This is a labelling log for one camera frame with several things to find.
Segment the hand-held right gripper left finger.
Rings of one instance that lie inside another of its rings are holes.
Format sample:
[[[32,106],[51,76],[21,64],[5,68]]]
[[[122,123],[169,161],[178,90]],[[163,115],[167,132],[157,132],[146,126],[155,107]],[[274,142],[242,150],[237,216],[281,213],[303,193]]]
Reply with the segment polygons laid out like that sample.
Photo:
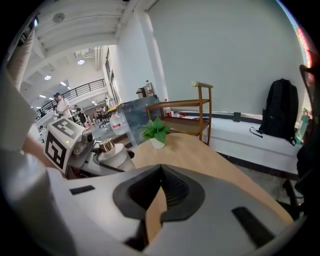
[[[133,243],[143,237],[142,221],[126,217],[114,202],[116,187],[153,170],[146,166],[128,172],[64,180],[49,170],[50,191],[59,221],[67,229],[75,256],[145,256]]]

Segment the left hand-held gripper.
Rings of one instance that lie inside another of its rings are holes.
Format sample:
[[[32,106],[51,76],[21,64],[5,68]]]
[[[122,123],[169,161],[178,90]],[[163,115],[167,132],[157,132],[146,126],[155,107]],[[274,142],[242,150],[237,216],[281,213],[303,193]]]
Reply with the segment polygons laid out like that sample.
[[[95,143],[95,138],[90,130],[68,118],[61,117],[48,125],[44,155],[58,170],[65,174],[67,166],[80,168],[84,165]],[[133,151],[127,150],[127,153],[131,159],[135,157]],[[99,162],[97,153],[93,155],[92,160],[98,166],[108,170],[118,173],[125,172],[122,169]]]

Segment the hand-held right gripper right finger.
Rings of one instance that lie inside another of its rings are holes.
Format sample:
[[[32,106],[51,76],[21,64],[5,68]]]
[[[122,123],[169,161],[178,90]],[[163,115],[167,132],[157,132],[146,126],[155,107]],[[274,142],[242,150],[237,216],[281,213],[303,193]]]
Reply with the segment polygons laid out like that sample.
[[[231,182],[162,165],[168,196],[150,256],[276,256],[305,223],[292,224]]]

